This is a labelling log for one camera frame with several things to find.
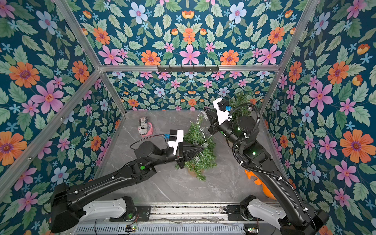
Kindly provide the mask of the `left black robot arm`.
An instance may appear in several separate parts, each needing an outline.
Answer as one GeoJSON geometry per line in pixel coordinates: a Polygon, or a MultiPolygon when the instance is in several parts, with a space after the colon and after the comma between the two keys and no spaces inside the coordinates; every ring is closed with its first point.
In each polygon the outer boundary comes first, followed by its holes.
{"type": "Polygon", "coordinates": [[[148,180],[156,174],[157,165],[175,161],[183,168],[186,162],[195,158],[204,149],[204,146],[186,142],[159,149],[154,143],[146,141],[134,151],[136,159],[117,171],[85,184],[57,186],[51,200],[51,231],[60,233],[74,227],[80,219],[89,214],[84,209],[85,206],[114,191],[148,180]]]}

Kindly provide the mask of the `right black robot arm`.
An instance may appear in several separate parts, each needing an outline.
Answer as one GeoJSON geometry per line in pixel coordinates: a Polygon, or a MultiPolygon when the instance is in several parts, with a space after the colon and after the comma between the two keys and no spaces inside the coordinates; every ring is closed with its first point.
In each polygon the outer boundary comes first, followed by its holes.
{"type": "Polygon", "coordinates": [[[283,235],[315,235],[329,220],[329,215],[304,200],[283,176],[275,161],[257,141],[261,113],[250,103],[235,108],[225,99],[217,99],[206,108],[209,132],[221,133],[232,149],[237,163],[253,173],[266,186],[281,208],[263,203],[253,195],[240,202],[239,214],[244,220],[260,219],[283,235]]]}

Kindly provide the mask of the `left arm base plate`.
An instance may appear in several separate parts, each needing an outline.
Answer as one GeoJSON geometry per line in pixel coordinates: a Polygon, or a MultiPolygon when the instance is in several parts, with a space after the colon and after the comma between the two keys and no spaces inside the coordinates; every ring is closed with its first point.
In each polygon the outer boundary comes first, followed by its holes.
{"type": "Polygon", "coordinates": [[[147,222],[151,215],[151,206],[136,206],[134,212],[126,212],[119,218],[110,218],[111,222],[147,222]]]}

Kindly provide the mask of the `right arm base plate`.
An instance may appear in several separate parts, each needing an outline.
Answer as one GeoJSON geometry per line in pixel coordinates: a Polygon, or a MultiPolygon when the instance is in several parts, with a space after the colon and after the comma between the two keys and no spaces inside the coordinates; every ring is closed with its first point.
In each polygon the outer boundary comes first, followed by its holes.
{"type": "Polygon", "coordinates": [[[240,205],[227,205],[224,211],[227,213],[229,221],[243,221],[240,213],[240,205]]]}

